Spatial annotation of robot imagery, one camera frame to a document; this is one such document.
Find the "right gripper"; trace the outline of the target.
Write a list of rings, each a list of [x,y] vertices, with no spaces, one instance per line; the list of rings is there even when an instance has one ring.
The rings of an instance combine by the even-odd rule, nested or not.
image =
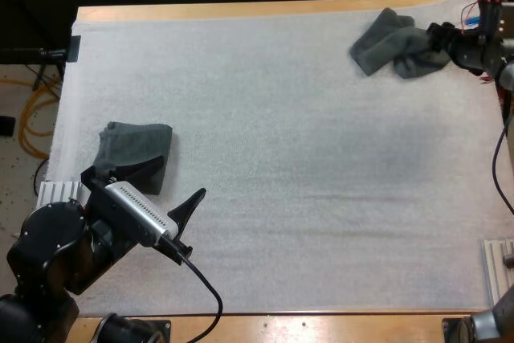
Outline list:
[[[479,23],[453,41],[455,26],[432,22],[426,29],[433,51],[450,54],[455,64],[476,74],[500,74],[507,63],[504,47],[504,0],[479,0]]]

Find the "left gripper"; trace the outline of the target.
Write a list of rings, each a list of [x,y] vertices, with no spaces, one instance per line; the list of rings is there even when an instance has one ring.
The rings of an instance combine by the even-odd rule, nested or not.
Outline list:
[[[96,266],[112,266],[136,245],[151,247],[177,264],[190,257],[193,248],[181,236],[206,189],[165,213],[145,196],[159,195],[165,167],[161,154],[133,154],[116,161],[108,180],[98,177],[94,166],[81,173],[90,191],[85,214]]]

